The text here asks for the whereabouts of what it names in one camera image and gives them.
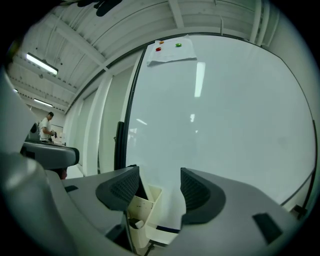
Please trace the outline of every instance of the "person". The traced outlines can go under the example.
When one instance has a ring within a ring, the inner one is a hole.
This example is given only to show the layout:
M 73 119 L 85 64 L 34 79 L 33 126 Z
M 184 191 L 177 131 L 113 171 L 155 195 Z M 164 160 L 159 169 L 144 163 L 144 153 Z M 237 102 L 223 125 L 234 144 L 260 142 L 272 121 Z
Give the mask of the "person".
M 51 136 L 55 135 L 55 131 L 51 130 L 50 120 L 54 117 L 54 113 L 49 112 L 40 124 L 40 141 L 52 143 Z

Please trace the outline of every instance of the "ceiling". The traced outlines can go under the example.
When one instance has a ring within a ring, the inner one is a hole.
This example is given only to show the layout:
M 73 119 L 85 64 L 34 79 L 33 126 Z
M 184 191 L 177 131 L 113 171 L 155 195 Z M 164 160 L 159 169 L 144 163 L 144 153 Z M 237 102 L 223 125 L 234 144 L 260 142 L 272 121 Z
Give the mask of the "ceiling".
M 36 98 L 66 113 L 110 63 L 163 37 L 209 32 L 267 46 L 279 16 L 273 6 L 268 14 L 270 5 L 261 0 L 123 0 L 103 17 L 93 5 L 57 6 L 25 35 L 8 76 L 26 103 L 34 106 Z M 58 74 L 31 64 L 26 53 L 46 60 Z

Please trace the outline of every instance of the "ceiling beam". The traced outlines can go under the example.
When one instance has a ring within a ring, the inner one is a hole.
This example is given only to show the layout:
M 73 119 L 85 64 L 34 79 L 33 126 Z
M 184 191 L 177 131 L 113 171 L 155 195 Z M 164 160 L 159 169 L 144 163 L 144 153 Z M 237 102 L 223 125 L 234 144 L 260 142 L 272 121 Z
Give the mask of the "ceiling beam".
M 32 107 L 35 107 L 37 109 L 41 109 L 41 110 L 44 110 L 44 111 L 47 111 L 47 112 L 53 112 L 53 113 L 55 113 L 55 112 L 59 112 L 59 113 L 62 113 L 62 114 L 65 113 L 64 111 L 62 111 L 60 109 L 37 103 L 33 99 L 28 98 L 27 96 L 23 96 L 21 93 L 19 93 L 19 96 L 24 101 L 24 103 L 26 103 L 26 104 L 28 104 L 28 105 L 30 105 Z
M 44 91 L 37 90 L 36 88 L 32 87 L 31 85 L 26 84 L 22 81 L 19 81 L 18 79 L 14 78 L 10 75 L 9 75 L 9 78 L 10 78 L 10 81 L 13 84 L 14 88 L 16 88 L 18 91 L 19 91 L 19 89 L 26 90 L 26 91 L 32 93 L 35 96 L 35 98 L 40 97 L 43 99 L 42 101 L 48 102 L 49 104 L 52 104 L 52 105 L 57 104 L 59 107 L 67 107 L 68 106 L 68 103 L 61 100 L 61 99 L 55 98 Z
M 79 35 L 54 14 L 49 14 L 44 23 L 52 29 L 56 27 L 56 32 L 67 39 L 71 44 L 79 48 L 80 51 L 86 54 L 99 66 L 102 66 L 102 64 L 106 61 L 106 58 L 96 48 L 94 48 L 87 40 L 85 40 L 81 35 Z
M 184 25 L 184 21 L 182 19 L 178 0 L 168 0 L 168 2 L 169 2 L 170 9 L 173 14 L 173 18 L 174 18 L 177 29 L 184 28 L 185 25 Z
M 29 91 L 29 90 L 23 89 L 23 88 L 18 87 L 18 86 L 15 86 L 15 89 L 17 89 L 17 91 L 19 92 L 20 95 L 21 95 L 21 94 L 24 94 L 24 95 L 26 95 L 26 96 L 29 96 L 29 97 L 31 98 L 31 99 L 30 99 L 31 101 L 33 101 L 34 99 L 37 99 L 37 100 L 39 100 L 39 101 L 42 101 L 42 102 L 51 104 L 51 105 L 53 106 L 53 107 L 49 107 L 49 108 L 51 108 L 51 109 L 61 109 L 61 110 L 63 110 L 63 111 L 66 111 L 66 106 L 57 104 L 56 102 L 53 102 L 53 101 L 51 101 L 51 100 L 49 100 L 49 99 L 47 99 L 47 98 L 41 97 L 41 96 L 39 96 L 39 95 L 37 95 L 37 94 L 34 94 L 34 93 L 32 93 L 31 91 Z
M 250 35 L 250 43 L 252 44 L 256 43 L 256 37 L 258 34 L 259 25 L 260 25 L 261 8 L 262 8 L 262 0 L 256 0 L 253 26 L 252 26 L 251 35 Z
M 62 80 L 58 79 L 57 77 L 47 73 L 47 72 L 43 72 L 39 67 L 29 63 L 27 60 L 15 56 L 13 58 L 13 63 L 19 65 L 20 67 L 29 70 L 30 72 L 36 74 L 36 75 L 43 75 L 43 78 L 50 81 L 51 83 L 53 83 L 56 86 L 59 86 L 67 91 L 69 91 L 72 94 L 75 94 L 77 92 L 77 89 L 72 87 L 71 85 L 68 85 L 66 82 L 63 82 Z

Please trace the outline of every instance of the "white wall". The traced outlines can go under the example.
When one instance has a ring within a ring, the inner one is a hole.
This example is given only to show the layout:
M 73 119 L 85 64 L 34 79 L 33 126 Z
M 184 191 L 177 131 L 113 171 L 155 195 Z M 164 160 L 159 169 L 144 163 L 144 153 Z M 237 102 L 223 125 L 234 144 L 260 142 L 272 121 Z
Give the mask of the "white wall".
M 126 165 L 137 164 L 163 189 L 159 225 L 174 229 L 185 207 L 181 167 L 244 182 L 281 204 L 315 161 L 308 104 L 283 61 L 232 38 L 189 38 L 197 60 L 147 66 L 157 47 L 148 46 L 126 149 Z
M 74 179 L 74 178 L 81 178 L 84 176 L 82 171 L 78 168 L 78 165 L 69 166 L 66 170 L 66 179 Z
M 72 168 L 72 173 L 82 172 L 85 176 L 95 175 L 98 173 L 98 149 L 100 142 L 100 130 L 103 110 L 109 93 L 109 87 L 112 81 L 112 77 L 127 70 L 137 63 L 137 59 L 141 56 L 141 51 L 131 54 L 125 59 L 121 60 L 103 75 L 98 77 L 86 90 L 81 94 L 80 98 L 73 104 L 69 112 L 65 117 L 65 124 L 63 132 L 65 133 L 65 141 L 67 147 L 76 147 L 77 142 L 76 134 L 79 128 L 79 116 L 82 112 L 84 99 L 96 90 L 91 108 L 86 120 L 84 137 L 83 137 L 83 159 L 82 166 L 77 164 Z M 133 76 L 130 74 L 130 81 L 132 82 Z M 123 109 L 122 105 L 119 107 L 121 115 Z
M 113 77 L 105 100 L 99 143 L 101 173 L 114 170 L 114 137 L 117 133 L 118 122 L 121 120 L 122 108 L 132 71 L 133 66 Z
M 308 45 L 301 37 L 292 23 L 283 15 L 280 15 L 277 29 L 268 48 L 268 51 L 279 56 L 289 67 L 299 82 L 308 104 L 318 133 L 318 145 L 320 145 L 320 73 L 317 63 L 310 52 Z M 313 190 L 308 207 L 315 202 L 319 193 L 320 165 L 318 164 Z
M 77 148 L 80 152 L 80 157 L 79 157 L 80 165 L 83 165 L 86 125 L 87 125 L 90 109 L 91 109 L 92 103 L 94 102 L 95 96 L 96 96 L 96 91 L 90 94 L 83 101 L 80 115 L 77 120 L 77 129 L 76 129 L 76 135 L 74 140 L 74 147 Z
M 31 111 L 35 114 L 37 122 L 42 121 L 49 113 L 45 110 L 36 108 L 34 106 L 31 107 Z M 54 116 L 50 123 L 55 126 L 64 127 L 66 120 L 65 115 L 60 112 L 55 112 L 54 109 L 51 112 L 53 112 Z

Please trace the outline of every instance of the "gray machine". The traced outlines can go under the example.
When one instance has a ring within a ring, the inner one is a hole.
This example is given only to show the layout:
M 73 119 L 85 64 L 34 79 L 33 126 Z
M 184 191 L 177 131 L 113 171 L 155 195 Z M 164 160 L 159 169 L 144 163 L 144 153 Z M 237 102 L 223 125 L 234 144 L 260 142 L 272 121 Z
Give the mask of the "gray machine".
M 0 161 L 7 206 L 44 250 L 132 255 L 126 212 L 139 187 L 139 167 L 60 180 L 17 153 L 2 154 Z M 182 168 L 181 191 L 186 214 L 165 255 L 271 255 L 296 224 L 260 190 L 241 182 Z
M 25 141 L 21 154 L 35 159 L 45 170 L 74 166 L 79 162 L 79 150 L 41 141 Z

